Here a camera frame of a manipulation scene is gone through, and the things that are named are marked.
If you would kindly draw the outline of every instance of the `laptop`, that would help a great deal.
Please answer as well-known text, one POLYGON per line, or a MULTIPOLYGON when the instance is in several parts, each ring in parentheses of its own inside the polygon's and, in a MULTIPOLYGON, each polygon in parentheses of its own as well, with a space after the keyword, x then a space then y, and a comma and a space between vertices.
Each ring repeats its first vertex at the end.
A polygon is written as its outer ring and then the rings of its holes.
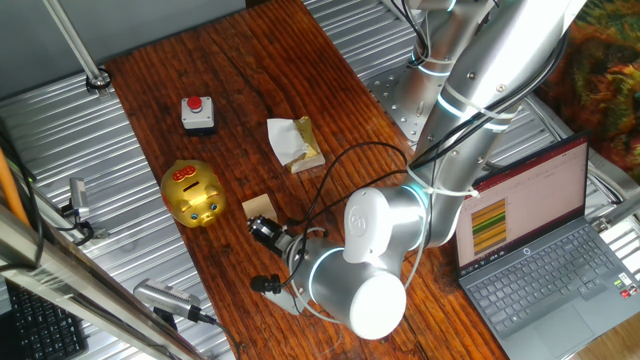
POLYGON ((478 179, 456 228, 459 282, 511 359, 562 359, 640 311, 638 281, 584 217, 574 135, 478 179))

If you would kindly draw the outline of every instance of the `colorful fabric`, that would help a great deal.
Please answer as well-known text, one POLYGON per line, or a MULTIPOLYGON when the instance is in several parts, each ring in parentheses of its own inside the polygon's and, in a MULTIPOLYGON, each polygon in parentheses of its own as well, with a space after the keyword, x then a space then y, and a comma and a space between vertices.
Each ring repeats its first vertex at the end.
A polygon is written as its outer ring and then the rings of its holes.
POLYGON ((589 0, 538 95, 640 183, 640 0, 589 0))

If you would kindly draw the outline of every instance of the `emergency stop button box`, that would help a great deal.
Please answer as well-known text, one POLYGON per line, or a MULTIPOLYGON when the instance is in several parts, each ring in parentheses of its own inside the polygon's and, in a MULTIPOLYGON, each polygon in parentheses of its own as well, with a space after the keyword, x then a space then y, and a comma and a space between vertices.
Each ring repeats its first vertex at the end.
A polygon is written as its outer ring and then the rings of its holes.
POLYGON ((215 134, 217 126, 211 98, 192 96, 182 99, 182 125, 190 136, 215 134))

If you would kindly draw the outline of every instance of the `wooden table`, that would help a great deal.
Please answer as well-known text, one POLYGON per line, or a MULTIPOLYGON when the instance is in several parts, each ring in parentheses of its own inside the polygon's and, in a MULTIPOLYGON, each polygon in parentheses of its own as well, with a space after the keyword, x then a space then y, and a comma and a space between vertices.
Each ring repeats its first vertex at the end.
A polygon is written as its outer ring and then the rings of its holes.
MULTIPOLYGON (((377 140, 411 152, 300 1, 274 0, 135 50, 107 68, 158 181, 177 159, 204 160, 220 176, 229 200, 225 216, 208 228, 178 227, 220 321, 247 358, 506 357, 457 285, 451 245, 426 251, 404 320, 379 341, 292 316, 249 289, 253 276, 286 276, 282 262, 249 235, 242 202, 267 193, 280 219, 301 218, 342 150, 377 140), (192 95, 213 98, 218 134, 185 136, 180 100, 192 95), (271 150, 266 119, 304 115, 313 120, 327 165, 291 175, 271 150)), ((402 167, 386 149, 357 150, 338 166, 318 206, 402 167)), ((317 221, 336 242, 344 241, 343 210, 317 221)), ((405 278, 414 260, 405 262, 405 278)))

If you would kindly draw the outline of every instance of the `cable tie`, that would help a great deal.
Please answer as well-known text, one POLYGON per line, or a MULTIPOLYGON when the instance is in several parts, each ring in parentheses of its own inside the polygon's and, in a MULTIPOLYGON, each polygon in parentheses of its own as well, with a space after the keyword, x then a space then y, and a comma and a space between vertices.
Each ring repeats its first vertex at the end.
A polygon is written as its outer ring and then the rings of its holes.
POLYGON ((409 176, 411 176, 411 178, 413 180, 415 180, 418 184, 420 184, 420 186, 423 187, 422 191, 432 195, 432 194, 440 194, 440 195, 445 195, 445 196, 468 196, 471 195, 473 197, 480 197, 480 193, 473 189, 470 188, 467 191, 452 191, 452 190, 447 190, 447 189, 436 189, 434 187, 432 187, 431 185, 428 185, 426 182, 424 182, 422 179, 420 179, 418 177, 418 175, 416 175, 413 170, 411 170, 411 168, 409 166, 407 166, 407 174, 409 174, 409 176))
POLYGON ((449 91, 449 93, 454 98, 456 98, 458 101, 460 101, 461 103, 467 105, 468 107, 472 107, 472 108, 476 109, 476 111, 478 111, 479 113, 487 115, 487 116, 489 116, 491 118, 499 119, 499 120, 512 120, 516 116, 515 112, 512 113, 512 114, 498 114, 498 113, 493 112, 491 110, 487 110, 487 109, 483 108, 482 106, 478 106, 478 105, 474 104, 471 100, 465 98, 459 92, 455 91, 453 89, 453 87, 451 87, 451 85, 449 85, 449 82, 446 82, 444 84, 444 88, 447 89, 447 91, 449 91))

